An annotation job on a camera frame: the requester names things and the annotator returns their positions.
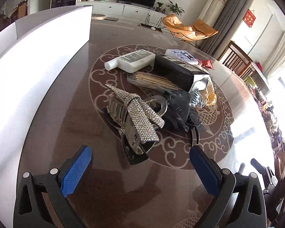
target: tv stand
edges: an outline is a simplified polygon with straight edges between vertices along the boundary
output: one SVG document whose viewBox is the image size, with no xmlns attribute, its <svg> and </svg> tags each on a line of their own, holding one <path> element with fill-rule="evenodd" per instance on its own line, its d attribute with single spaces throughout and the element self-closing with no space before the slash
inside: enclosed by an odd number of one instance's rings
<svg viewBox="0 0 285 228">
<path fill-rule="evenodd" d="M 107 1 L 77 2 L 77 6 L 93 5 L 93 13 L 105 14 L 108 17 L 126 19 L 140 25 L 150 15 L 150 25 L 155 26 L 166 15 L 154 10 L 131 4 Z"/>
<path fill-rule="evenodd" d="M 132 3 L 129 3 L 129 2 L 120 2 L 120 1 L 116 1 L 116 3 L 121 3 L 121 4 L 129 4 L 129 5 L 132 5 Z"/>
</svg>

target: curtain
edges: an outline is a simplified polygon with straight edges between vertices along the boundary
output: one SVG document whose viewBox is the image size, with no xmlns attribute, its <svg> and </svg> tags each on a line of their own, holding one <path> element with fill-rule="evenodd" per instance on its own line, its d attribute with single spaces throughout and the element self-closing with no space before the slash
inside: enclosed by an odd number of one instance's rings
<svg viewBox="0 0 285 228">
<path fill-rule="evenodd" d="M 208 39 L 204 39 L 200 50 L 213 56 L 233 25 L 233 22 L 244 6 L 245 1 L 246 0 L 228 0 L 228 3 L 213 26 L 218 33 Z"/>
<path fill-rule="evenodd" d="M 267 78 L 273 77 L 285 67 L 285 32 L 277 49 L 262 65 L 263 74 Z"/>
</svg>

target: red decoration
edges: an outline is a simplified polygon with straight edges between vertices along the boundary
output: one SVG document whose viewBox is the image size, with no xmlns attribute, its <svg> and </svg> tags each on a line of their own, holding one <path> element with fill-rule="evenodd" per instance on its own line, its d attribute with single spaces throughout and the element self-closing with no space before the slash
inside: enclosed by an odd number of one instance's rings
<svg viewBox="0 0 285 228">
<path fill-rule="evenodd" d="M 199 66 L 201 66 L 203 68 L 209 68 L 209 69 L 214 70 L 210 59 L 209 60 L 204 60 L 204 61 L 201 61 L 200 59 L 197 59 L 197 61 L 198 61 L 198 65 Z"/>
<path fill-rule="evenodd" d="M 255 16 L 253 15 L 253 13 L 248 9 L 244 18 L 243 18 L 243 21 L 245 21 L 245 23 L 251 28 L 252 27 L 252 24 L 254 23 L 255 21 Z"/>
</svg>

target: black box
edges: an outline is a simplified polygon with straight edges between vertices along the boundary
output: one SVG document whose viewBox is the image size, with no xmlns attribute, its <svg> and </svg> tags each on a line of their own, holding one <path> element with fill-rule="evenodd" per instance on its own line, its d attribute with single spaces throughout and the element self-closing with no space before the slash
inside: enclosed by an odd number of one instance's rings
<svg viewBox="0 0 285 228">
<path fill-rule="evenodd" d="M 210 74 L 171 56 L 155 56 L 152 73 L 172 81 L 186 92 L 205 90 Z"/>
</svg>

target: wooden chair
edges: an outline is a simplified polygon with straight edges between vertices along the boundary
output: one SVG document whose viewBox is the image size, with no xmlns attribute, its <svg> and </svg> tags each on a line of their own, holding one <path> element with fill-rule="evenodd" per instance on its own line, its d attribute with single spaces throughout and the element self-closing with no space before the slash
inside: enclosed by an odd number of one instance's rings
<svg viewBox="0 0 285 228">
<path fill-rule="evenodd" d="M 250 76 L 264 95 L 271 90 L 267 79 L 257 65 L 235 42 L 230 41 L 225 52 L 219 58 L 219 62 L 243 80 Z"/>
</svg>

